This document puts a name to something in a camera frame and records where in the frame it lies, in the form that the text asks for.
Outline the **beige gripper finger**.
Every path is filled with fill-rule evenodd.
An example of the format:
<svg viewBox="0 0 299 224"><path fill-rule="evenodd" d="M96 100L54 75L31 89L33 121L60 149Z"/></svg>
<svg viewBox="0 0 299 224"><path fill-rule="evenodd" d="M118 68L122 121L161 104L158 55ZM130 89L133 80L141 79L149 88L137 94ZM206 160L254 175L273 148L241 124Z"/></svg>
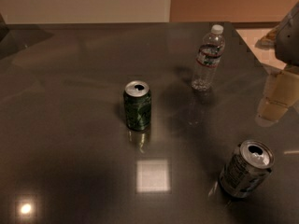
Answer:
<svg viewBox="0 0 299 224"><path fill-rule="evenodd" d="M299 101L299 67L286 65L283 69L267 68L263 98L256 115L256 122L262 127L276 124Z"/></svg>
<svg viewBox="0 0 299 224"><path fill-rule="evenodd" d="M261 38L261 44L267 47L273 47L276 43L278 27L271 29L266 35Z"/></svg>

